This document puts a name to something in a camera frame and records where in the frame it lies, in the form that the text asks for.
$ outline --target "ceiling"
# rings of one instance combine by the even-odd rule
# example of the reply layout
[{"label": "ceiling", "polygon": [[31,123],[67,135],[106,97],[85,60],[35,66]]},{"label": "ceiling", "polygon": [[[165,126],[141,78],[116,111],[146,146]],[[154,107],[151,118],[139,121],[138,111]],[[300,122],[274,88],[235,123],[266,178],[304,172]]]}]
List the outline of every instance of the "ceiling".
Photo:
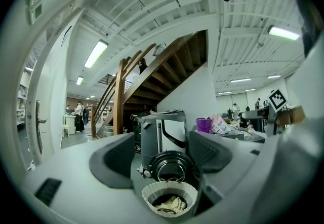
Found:
[{"label": "ceiling", "polygon": [[[270,36],[272,24],[301,32],[295,0],[92,0],[70,43],[68,94],[100,97],[106,85],[98,81],[116,73],[120,59],[152,43],[160,53],[175,38],[202,29],[208,30],[208,67],[216,93],[260,88],[271,82],[267,76],[287,76],[304,60],[301,39]],[[84,68],[100,39],[108,48],[92,68]],[[154,52],[145,57],[148,63]],[[136,69],[130,77],[137,74]],[[79,76],[84,80],[77,86]],[[247,77],[252,80],[229,82]]]}]

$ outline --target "wooden staircase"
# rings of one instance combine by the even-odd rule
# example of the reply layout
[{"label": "wooden staircase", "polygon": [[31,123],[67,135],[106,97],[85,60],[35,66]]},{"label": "wooden staircase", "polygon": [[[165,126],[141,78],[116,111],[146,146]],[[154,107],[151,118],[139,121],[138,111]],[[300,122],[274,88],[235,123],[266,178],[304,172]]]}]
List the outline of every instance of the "wooden staircase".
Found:
[{"label": "wooden staircase", "polygon": [[[114,134],[122,134],[124,116],[155,109],[165,97],[207,61],[206,31],[183,36],[166,47],[124,93],[127,75],[154,46],[155,44],[152,44],[143,53],[139,51],[133,58],[120,61],[117,76],[107,87],[97,108],[92,109],[93,137],[102,137],[102,128],[112,121]],[[113,111],[96,133],[95,125],[113,95]]]}]

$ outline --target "fluorescent ceiling light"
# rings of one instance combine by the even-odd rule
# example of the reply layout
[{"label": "fluorescent ceiling light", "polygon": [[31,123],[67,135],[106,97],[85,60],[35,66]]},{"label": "fluorescent ceiling light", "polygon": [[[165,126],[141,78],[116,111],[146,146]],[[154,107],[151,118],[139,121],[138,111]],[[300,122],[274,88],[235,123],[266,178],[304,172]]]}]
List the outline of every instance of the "fluorescent ceiling light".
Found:
[{"label": "fluorescent ceiling light", "polygon": [[281,77],[280,74],[278,74],[277,76],[268,76],[268,79],[272,79],[272,78],[279,78],[279,77]]},{"label": "fluorescent ceiling light", "polygon": [[300,37],[299,34],[293,33],[291,31],[279,28],[279,27],[275,27],[275,26],[270,26],[268,29],[268,33],[270,35],[277,35],[277,36],[282,36],[283,38],[287,38],[290,40],[296,40],[297,38]]},{"label": "fluorescent ceiling light", "polygon": [[83,81],[83,77],[79,76],[79,77],[77,78],[76,84],[77,84],[77,85],[80,85],[80,84],[82,83],[82,81]]},{"label": "fluorescent ceiling light", "polygon": [[249,81],[251,78],[244,78],[244,79],[238,79],[238,80],[232,80],[230,83],[236,83],[236,82],[243,82],[243,81]]},{"label": "fluorescent ceiling light", "polygon": [[85,67],[86,68],[91,68],[93,64],[97,61],[99,56],[103,53],[103,51],[106,50],[108,47],[108,44],[104,43],[102,40],[99,40],[98,43],[96,44],[95,48],[92,50],[90,56],[88,57]]}]

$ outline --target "table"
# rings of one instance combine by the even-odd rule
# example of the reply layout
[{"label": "table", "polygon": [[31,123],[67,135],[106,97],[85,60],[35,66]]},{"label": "table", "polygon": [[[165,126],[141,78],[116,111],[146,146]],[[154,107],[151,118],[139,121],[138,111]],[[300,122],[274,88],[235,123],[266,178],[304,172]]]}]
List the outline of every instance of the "table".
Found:
[{"label": "table", "polygon": [[65,124],[69,126],[69,134],[70,135],[75,134],[75,128],[74,128],[75,116],[65,114],[64,117],[65,117]]}]

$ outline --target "cupcake liner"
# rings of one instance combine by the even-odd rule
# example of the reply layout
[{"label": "cupcake liner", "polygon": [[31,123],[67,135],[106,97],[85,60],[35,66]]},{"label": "cupcake liner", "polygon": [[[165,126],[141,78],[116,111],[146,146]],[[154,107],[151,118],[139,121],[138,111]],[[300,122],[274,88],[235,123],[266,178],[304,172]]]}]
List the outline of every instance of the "cupcake liner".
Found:
[{"label": "cupcake liner", "polygon": [[[176,214],[158,211],[158,209],[155,208],[152,203],[159,197],[167,194],[175,194],[183,198],[187,204],[187,207],[183,211],[180,211]],[[193,205],[195,205],[197,201],[197,195],[198,191],[193,186],[185,182],[178,183],[176,181],[154,182],[146,186],[142,191],[142,196],[150,209],[156,214],[168,218],[175,218],[188,212],[193,207]]]}]

